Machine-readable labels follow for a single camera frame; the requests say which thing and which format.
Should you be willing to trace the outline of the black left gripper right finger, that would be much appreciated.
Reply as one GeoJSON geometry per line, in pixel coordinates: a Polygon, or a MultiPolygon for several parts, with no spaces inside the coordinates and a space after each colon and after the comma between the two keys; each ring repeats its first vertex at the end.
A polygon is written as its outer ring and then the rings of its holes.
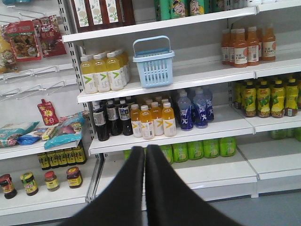
{"type": "Polygon", "coordinates": [[[148,145],[145,189],[150,226],[238,226],[195,192],[177,175],[158,145],[148,145]]]}

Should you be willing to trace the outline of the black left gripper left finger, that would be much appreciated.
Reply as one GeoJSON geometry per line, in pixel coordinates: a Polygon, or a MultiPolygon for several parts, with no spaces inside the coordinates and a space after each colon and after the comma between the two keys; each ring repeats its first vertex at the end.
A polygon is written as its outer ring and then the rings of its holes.
{"type": "Polygon", "coordinates": [[[144,150],[134,146],[112,182],[62,226],[141,226],[144,150]]]}

